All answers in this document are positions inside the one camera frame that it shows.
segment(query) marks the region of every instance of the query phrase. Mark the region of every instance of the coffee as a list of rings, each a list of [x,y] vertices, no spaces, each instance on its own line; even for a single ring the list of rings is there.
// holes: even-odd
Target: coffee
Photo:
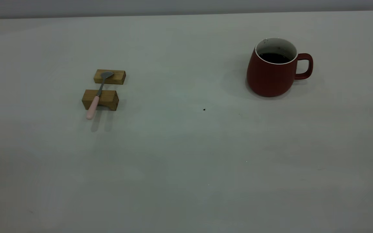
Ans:
[[[278,53],[263,53],[260,55],[260,57],[265,61],[275,64],[283,64],[291,61],[290,59]]]

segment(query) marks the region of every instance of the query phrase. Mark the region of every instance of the mug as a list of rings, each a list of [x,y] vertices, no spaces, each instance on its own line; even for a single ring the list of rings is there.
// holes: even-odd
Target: mug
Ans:
[[[262,54],[275,53],[285,59],[285,63],[274,63],[262,59]],[[297,61],[308,60],[308,71],[296,74]],[[309,78],[313,71],[312,56],[307,53],[297,53],[296,47],[281,38],[262,40],[253,50],[247,68],[247,82],[258,95],[275,97],[287,92],[293,81]]]

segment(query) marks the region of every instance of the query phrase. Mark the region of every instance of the white table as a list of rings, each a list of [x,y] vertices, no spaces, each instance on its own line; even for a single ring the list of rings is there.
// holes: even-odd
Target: white table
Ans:
[[[274,99],[266,37],[315,62]],[[373,233],[373,12],[0,20],[0,232]]]

